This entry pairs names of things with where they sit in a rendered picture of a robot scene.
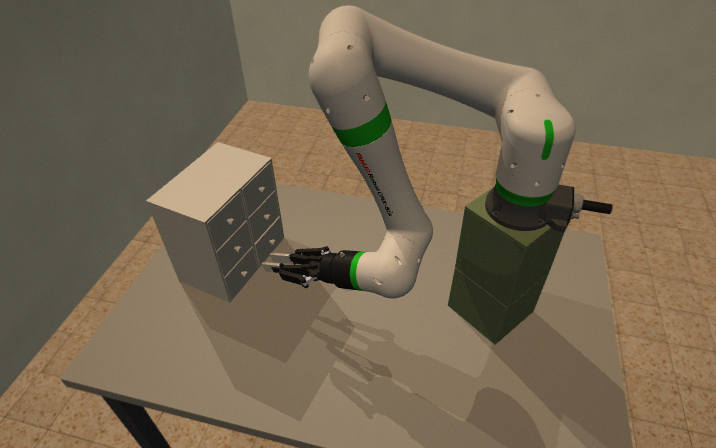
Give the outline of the grey drawer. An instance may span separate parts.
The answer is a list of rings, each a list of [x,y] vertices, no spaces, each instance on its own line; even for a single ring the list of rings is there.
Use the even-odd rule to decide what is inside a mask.
[[[235,296],[257,268],[254,250],[251,247],[224,277],[230,299]]]
[[[281,219],[278,217],[254,244],[259,266],[261,266],[282,239]]]
[[[248,216],[274,189],[271,162],[269,162],[242,188]]]
[[[273,191],[248,218],[254,242],[278,215],[276,193]]]
[[[223,276],[252,245],[247,221],[216,251]],[[243,247],[243,248],[242,248]]]
[[[238,192],[207,222],[215,250],[245,219],[241,193]]]

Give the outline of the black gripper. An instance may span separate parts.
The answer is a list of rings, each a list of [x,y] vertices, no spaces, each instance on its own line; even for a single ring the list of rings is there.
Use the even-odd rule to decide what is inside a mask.
[[[262,266],[266,272],[279,273],[282,280],[302,285],[304,288],[308,288],[310,282],[318,280],[334,284],[331,267],[336,254],[331,253],[328,246],[296,249],[292,254],[270,253],[273,262],[280,264],[263,262]],[[294,263],[294,265],[283,265],[283,263]]]

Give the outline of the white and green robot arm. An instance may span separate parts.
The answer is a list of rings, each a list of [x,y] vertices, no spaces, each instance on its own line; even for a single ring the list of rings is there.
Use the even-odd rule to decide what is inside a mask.
[[[376,252],[338,252],[338,288],[399,298],[413,288],[433,226],[406,172],[378,77],[419,87],[495,118],[502,141],[488,215],[517,231],[564,232],[583,200],[559,185],[576,123],[538,70],[427,40],[356,6],[331,11],[319,30],[309,84],[332,129],[368,185],[387,232]]]

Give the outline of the small beige chest of drawers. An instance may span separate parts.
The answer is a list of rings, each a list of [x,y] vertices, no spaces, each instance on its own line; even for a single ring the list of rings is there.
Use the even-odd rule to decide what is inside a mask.
[[[259,263],[249,223],[242,188],[269,162],[280,217],[280,207],[272,158],[217,142],[159,191],[146,200],[170,261],[180,282],[231,302],[254,273]],[[238,192],[244,206],[246,219],[215,250],[207,222],[221,210]],[[224,277],[247,253],[223,276],[216,251],[247,221],[257,269],[230,299]],[[281,219],[282,226],[282,219]],[[283,226],[282,226],[283,232]],[[284,232],[283,232],[284,239]],[[283,240],[282,239],[282,240]]]

